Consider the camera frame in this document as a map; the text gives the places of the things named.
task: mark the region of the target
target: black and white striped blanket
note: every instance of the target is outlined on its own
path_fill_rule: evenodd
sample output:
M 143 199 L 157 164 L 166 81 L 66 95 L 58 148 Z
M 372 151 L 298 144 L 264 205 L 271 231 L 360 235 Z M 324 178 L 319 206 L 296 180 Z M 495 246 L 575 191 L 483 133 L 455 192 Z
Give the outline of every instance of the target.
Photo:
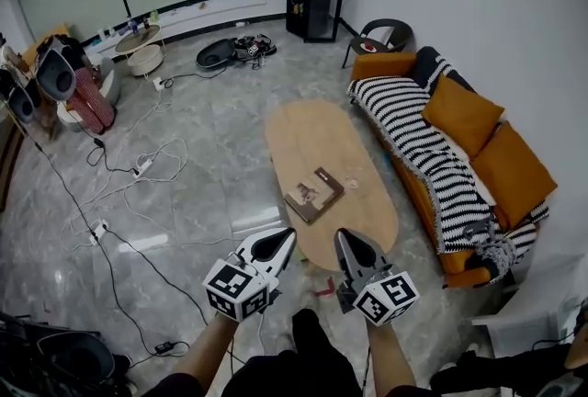
M 478 194 L 471 168 L 453 153 L 441 133 L 425 121 L 421 112 L 430 95 L 414 80 L 375 77 L 355 80 L 348 89 L 360 107 L 379 127 L 394 154 L 421 180 L 429 191 L 435 211 L 439 253 L 506 246 L 508 257 L 500 267 L 505 273 L 530 249 L 537 238 L 534 222 L 548 216 L 544 203 L 537 206 L 516 229 L 502 233 L 492 208 Z M 464 229 L 488 220 L 486 228 L 464 235 Z

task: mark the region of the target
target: gray marble floor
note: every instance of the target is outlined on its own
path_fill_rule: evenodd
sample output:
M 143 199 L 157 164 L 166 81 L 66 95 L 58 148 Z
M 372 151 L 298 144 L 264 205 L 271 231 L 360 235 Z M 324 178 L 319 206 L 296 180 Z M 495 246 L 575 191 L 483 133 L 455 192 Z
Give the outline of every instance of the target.
M 109 176 L 104 164 L 87 165 L 85 157 L 93 143 L 84 134 L 64 131 L 54 142 L 41 142 L 42 146 L 78 200 L 93 200 L 101 193 L 87 213 L 90 221 L 106 219 L 123 238 L 141 245 L 171 281 L 206 304 L 201 281 L 213 262 L 234 248 L 231 240 L 218 241 L 243 238 L 263 225 L 288 223 L 264 139 L 265 116 L 272 108 L 299 98 L 319 97 L 339 104 L 350 112 L 399 213 L 399 237 L 389 259 L 410 272 L 422 298 L 394 327 L 418 382 L 426 386 L 432 373 L 457 357 L 471 340 L 485 341 L 469 326 L 468 318 L 490 312 L 499 291 L 442 290 L 441 267 L 401 180 L 345 98 L 351 71 L 341 70 L 349 39 L 343 29 L 335 44 L 304 44 L 285 31 L 283 21 L 226 29 L 170 44 L 154 76 L 194 72 L 200 49 L 237 32 L 270 36 L 278 53 L 259 70 L 237 65 L 213 80 L 177 79 L 162 95 L 163 103 L 171 107 L 152 111 L 130 135 L 158 95 L 151 82 L 125 76 L 116 126 L 103 138 L 108 163 L 112 166 L 118 158 L 117 166 L 128 168 L 139 154 L 154 152 L 174 138 L 183 139 L 187 147 L 187 154 L 179 141 L 166 148 L 185 163 L 175 181 L 143 182 L 126 190 L 130 208 L 140 215 L 128 209 L 121 191 L 102 198 L 133 179 L 124 173 Z M 148 175 L 169 178 L 177 164 L 177 159 L 161 153 Z M 116 307 L 102 252 L 97 247 L 74 249 L 87 243 L 86 235 L 73 235 L 83 230 L 79 219 L 74 220 L 73 231 L 66 223 L 74 210 L 47 161 L 25 141 L 1 220 L 2 309 L 30 313 L 52 324 L 99 330 L 114 351 L 139 360 L 145 351 L 136 329 Z M 103 238 L 103 245 L 114 267 L 120 302 L 141 325 L 147 345 L 193 341 L 203 327 L 193 304 L 112 235 Z M 288 329 L 298 295 L 309 284 L 326 288 L 328 277 L 309 276 L 302 263 L 290 262 L 282 277 L 284 294 L 266 313 L 261 336 L 267 353 L 273 351 L 275 337 Z M 212 315 L 206 305 L 205 313 Z M 351 360 L 357 376 L 362 376 L 368 346 L 361 318 L 354 312 L 343 316 L 333 297 L 321 299 L 321 317 L 327 334 Z M 263 352 L 257 338 L 259 321 L 260 317 L 252 318 L 239 328 L 236 356 L 245 359 Z M 133 369 L 130 376 L 145 391 L 174 362 L 154 358 Z M 226 361 L 210 395 L 220 395 L 229 377 Z M 367 394 L 373 395 L 371 379 Z

